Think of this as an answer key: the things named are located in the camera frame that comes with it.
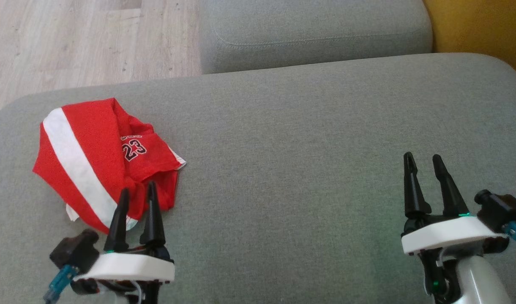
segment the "jersey lettering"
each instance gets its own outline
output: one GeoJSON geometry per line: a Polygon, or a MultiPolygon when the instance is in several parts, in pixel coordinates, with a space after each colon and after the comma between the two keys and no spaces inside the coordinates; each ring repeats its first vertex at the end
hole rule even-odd
{"type": "Polygon", "coordinates": [[[131,161],[138,155],[147,153],[147,149],[138,140],[130,140],[128,144],[123,144],[123,152],[124,158],[131,161]]]}
{"type": "Polygon", "coordinates": [[[141,135],[128,135],[128,136],[121,136],[121,140],[124,141],[127,138],[142,138],[141,135]]]}

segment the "wooden floor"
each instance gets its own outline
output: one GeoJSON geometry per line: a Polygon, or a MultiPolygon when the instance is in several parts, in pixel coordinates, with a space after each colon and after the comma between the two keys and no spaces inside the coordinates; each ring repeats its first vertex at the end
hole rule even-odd
{"type": "Polygon", "coordinates": [[[0,0],[0,109],[36,92],[199,75],[198,0],[0,0]]]}

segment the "gray fabric upholstery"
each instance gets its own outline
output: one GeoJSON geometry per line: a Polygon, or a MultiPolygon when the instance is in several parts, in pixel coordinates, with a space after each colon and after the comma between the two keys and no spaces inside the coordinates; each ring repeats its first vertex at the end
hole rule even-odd
{"type": "MultiPolygon", "coordinates": [[[[56,107],[111,96],[188,161],[164,214],[177,271],[161,303],[426,303],[420,262],[401,248],[402,155],[414,153],[435,212],[435,153],[472,211],[481,189],[516,196],[516,73],[483,55],[27,96],[0,112],[0,303],[41,302],[56,273],[49,252],[85,228],[30,171],[39,123],[56,107]]],[[[516,244],[489,260],[516,303],[516,244]]],[[[61,303],[102,301],[67,290],[61,303]]]]}
{"type": "Polygon", "coordinates": [[[204,73],[431,51],[421,0],[202,0],[204,73]]]}

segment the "yellow wall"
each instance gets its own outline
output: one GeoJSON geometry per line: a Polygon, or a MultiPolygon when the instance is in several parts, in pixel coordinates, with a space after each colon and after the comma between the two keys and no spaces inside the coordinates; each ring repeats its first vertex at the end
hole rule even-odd
{"type": "Polygon", "coordinates": [[[435,52],[473,52],[516,70],[516,0],[423,0],[435,52]]]}

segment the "number 23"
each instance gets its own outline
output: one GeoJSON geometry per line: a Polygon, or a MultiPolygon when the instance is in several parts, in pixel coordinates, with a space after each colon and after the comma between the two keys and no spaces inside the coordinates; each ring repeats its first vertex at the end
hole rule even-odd
{"type": "Polygon", "coordinates": [[[131,140],[128,142],[128,144],[123,144],[123,151],[125,153],[124,158],[126,158],[127,161],[133,160],[139,154],[147,153],[147,149],[142,146],[142,143],[140,143],[138,140],[131,140]]]}

